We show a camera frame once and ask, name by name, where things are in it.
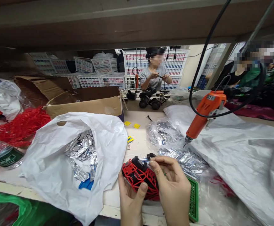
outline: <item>table surface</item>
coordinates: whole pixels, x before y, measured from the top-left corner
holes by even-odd
[[[135,140],[127,145],[123,162],[127,162],[129,159],[135,157],[136,155],[139,157],[146,157],[148,153],[154,152],[153,150],[150,150],[146,142],[145,128],[149,123],[147,116],[149,116],[152,120],[156,120],[159,117],[165,117],[162,108],[158,111],[153,111],[150,106],[147,106],[145,109],[140,109],[138,102],[139,101],[129,101],[127,104],[129,110],[124,111],[125,121],[131,122],[129,126],[126,126],[127,133]],[[248,117],[241,118],[245,121],[274,126],[274,122],[272,121],[256,118],[253,119]],[[139,129],[134,128],[135,123],[140,125]],[[45,202],[41,196],[39,196],[33,189],[30,188],[29,184],[24,178],[19,177],[20,174],[20,167],[13,170],[6,170],[0,167],[0,192]],[[104,192],[103,203],[104,207],[100,215],[120,219],[120,200],[117,182],[114,184],[112,190]],[[152,201],[145,201],[142,211],[143,222],[145,225],[166,225],[160,203],[153,204]],[[191,225],[202,225],[201,222],[207,222],[203,218],[205,218],[205,216],[200,217],[199,223]]]

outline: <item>person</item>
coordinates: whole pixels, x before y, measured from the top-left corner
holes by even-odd
[[[227,84],[230,87],[234,87],[236,85],[239,85],[239,87],[253,87],[257,85],[258,81],[256,78],[260,74],[261,70],[258,62],[254,61],[254,54],[254,52],[246,51],[245,54],[238,60],[236,68],[233,72],[231,69],[234,67],[236,62],[233,61],[225,65],[212,89],[216,89],[228,74],[230,74],[231,77],[225,78],[221,86]],[[212,73],[208,74],[206,76],[206,80],[209,81],[211,76]]]
[[[151,158],[149,164],[157,177],[160,202],[167,225],[188,226],[191,185],[178,161],[167,156],[157,156]],[[121,226],[143,225],[142,204],[148,185],[143,182],[136,193],[125,181],[121,171],[118,183]]]
[[[140,73],[140,85],[142,90],[152,89],[161,90],[162,81],[167,84],[172,83],[172,77],[168,74],[168,69],[161,65],[163,53],[166,50],[163,48],[146,48],[146,58],[149,61],[149,66]]]

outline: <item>red mesh plastic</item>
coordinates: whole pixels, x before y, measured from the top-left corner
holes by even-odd
[[[135,192],[138,191],[139,186],[142,182],[148,182],[148,190],[145,196],[145,199],[153,200],[153,201],[159,201],[159,189],[157,188],[157,179],[155,173],[147,169],[145,172],[138,169],[130,159],[127,163],[124,163],[122,165],[122,171],[124,173],[125,178],[128,180],[132,188],[135,190]]]
[[[18,148],[26,147],[32,141],[29,137],[35,135],[36,131],[50,120],[50,116],[42,107],[28,108],[10,123],[0,125],[0,141]]]

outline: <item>plastic bottle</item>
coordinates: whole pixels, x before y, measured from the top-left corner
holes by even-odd
[[[109,78],[104,78],[103,83],[104,83],[104,86],[110,86]]]
[[[13,146],[0,141],[0,166],[6,169],[14,169],[22,164],[24,153]]]

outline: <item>yellow sticker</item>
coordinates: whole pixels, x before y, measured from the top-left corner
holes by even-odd
[[[125,124],[126,126],[129,126],[129,125],[131,124],[131,122],[125,121],[124,124]]]
[[[139,124],[135,124],[134,127],[135,127],[136,129],[139,129],[140,125],[139,125]]]
[[[133,140],[135,140],[134,138],[132,138],[131,136],[129,136],[128,138],[127,138],[127,142],[128,143],[132,143],[133,142]]]

